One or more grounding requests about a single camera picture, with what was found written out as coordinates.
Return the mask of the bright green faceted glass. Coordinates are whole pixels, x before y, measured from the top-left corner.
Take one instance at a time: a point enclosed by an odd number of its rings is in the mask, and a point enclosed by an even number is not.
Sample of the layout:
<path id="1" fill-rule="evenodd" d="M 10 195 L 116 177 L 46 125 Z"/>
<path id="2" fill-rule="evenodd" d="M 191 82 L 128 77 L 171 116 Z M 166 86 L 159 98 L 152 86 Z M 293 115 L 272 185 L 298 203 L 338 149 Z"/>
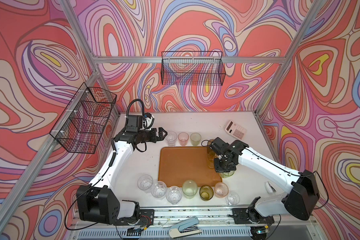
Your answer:
<path id="1" fill-rule="evenodd" d="M 219 173 L 219 175 L 222 179 L 225 179 L 225 178 L 229 178 L 229 177 L 233 176 L 234 173 L 235 173 L 235 171 L 229 171 L 229 172 Z"/>

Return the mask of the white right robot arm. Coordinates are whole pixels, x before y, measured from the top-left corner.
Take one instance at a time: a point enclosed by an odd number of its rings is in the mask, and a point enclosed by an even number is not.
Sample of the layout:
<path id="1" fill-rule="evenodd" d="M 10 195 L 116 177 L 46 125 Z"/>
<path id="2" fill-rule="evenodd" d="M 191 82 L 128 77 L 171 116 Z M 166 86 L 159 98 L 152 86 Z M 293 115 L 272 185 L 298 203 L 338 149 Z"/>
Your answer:
<path id="1" fill-rule="evenodd" d="M 248 167 L 280 187 L 283 192 L 271 197 L 256 197 L 246 210 L 251 223 L 274 215 L 291 215 L 309 220 L 320 198 L 315 174 L 290 169 L 254 150 L 248 144 L 235 140 L 231 144 L 216 138 L 208 147 L 217 155 L 214 168 L 217 173 L 235 171 L 237 165 Z"/>

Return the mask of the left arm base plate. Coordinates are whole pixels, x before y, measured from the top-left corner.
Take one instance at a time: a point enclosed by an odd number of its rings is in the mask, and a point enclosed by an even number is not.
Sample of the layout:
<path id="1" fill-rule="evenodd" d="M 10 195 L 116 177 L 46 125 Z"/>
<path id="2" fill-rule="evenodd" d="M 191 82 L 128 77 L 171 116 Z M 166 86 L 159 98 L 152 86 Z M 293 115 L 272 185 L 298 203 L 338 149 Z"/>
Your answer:
<path id="1" fill-rule="evenodd" d="M 138 230 L 148 228 L 154 223 L 154 209 L 140 209 L 135 211 L 131 217 L 123 217 L 116 220 L 115 226 L 131 226 Z"/>

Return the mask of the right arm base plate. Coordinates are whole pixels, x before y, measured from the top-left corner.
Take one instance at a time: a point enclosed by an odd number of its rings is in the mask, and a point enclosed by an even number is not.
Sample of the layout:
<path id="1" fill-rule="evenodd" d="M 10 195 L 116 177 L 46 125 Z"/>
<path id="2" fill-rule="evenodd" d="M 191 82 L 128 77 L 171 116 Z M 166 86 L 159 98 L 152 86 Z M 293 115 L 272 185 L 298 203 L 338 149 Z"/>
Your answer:
<path id="1" fill-rule="evenodd" d="M 235 224 L 253 224 L 253 225 L 272 225 L 275 223 L 273 216 L 262 217 L 254 209 L 248 208 L 233 208 L 231 218 L 234 219 Z"/>

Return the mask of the yellow faceted glass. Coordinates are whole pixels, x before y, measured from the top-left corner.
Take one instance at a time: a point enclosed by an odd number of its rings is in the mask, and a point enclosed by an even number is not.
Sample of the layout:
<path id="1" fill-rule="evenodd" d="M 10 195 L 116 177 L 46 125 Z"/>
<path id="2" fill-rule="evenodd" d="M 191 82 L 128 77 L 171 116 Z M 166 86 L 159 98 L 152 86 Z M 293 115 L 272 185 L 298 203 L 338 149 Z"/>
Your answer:
<path id="1" fill-rule="evenodd" d="M 207 165 L 210 169 L 214 169 L 214 160 L 218 158 L 218 156 L 216 155 L 216 153 L 214 153 L 213 151 L 212 152 L 209 152 L 208 153 L 208 158 L 207 158 Z"/>

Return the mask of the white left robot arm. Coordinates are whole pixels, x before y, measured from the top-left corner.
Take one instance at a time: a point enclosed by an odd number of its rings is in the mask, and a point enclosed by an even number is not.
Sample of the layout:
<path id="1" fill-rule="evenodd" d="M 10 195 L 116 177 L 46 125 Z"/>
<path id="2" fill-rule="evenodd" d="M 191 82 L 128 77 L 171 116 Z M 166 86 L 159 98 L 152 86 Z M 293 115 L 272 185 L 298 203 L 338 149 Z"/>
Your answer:
<path id="1" fill-rule="evenodd" d="M 118 200 L 116 181 L 126 160 L 138 144 L 165 140 L 168 132 L 163 128 L 137 130 L 124 127 L 112 140 L 111 152 L 104 165 L 88 185 L 77 190 L 79 217 L 82 221 L 116 225 L 135 224 L 142 218 L 136 201 Z"/>

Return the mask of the olive brown textured glass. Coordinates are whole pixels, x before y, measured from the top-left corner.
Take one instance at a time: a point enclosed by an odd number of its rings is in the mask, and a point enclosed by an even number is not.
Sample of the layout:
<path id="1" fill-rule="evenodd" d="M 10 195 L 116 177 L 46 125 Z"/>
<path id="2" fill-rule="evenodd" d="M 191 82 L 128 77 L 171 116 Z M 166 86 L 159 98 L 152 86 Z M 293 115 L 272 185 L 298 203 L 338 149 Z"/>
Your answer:
<path id="1" fill-rule="evenodd" d="M 213 149 L 211 148 L 211 145 L 213 144 L 214 139 L 207 141 L 207 153 L 213 152 Z"/>

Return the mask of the pale green textured glass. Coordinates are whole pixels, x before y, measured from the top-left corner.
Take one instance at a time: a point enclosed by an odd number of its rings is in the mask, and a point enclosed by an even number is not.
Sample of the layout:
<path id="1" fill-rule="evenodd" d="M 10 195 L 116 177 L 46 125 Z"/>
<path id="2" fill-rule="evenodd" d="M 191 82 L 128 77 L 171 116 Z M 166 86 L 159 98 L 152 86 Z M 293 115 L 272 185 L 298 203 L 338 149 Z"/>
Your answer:
<path id="1" fill-rule="evenodd" d="M 192 133 L 191 137 L 190 137 L 190 140 L 191 140 L 191 144 L 194 147 L 196 147 L 201 143 L 202 136 L 199 133 Z"/>

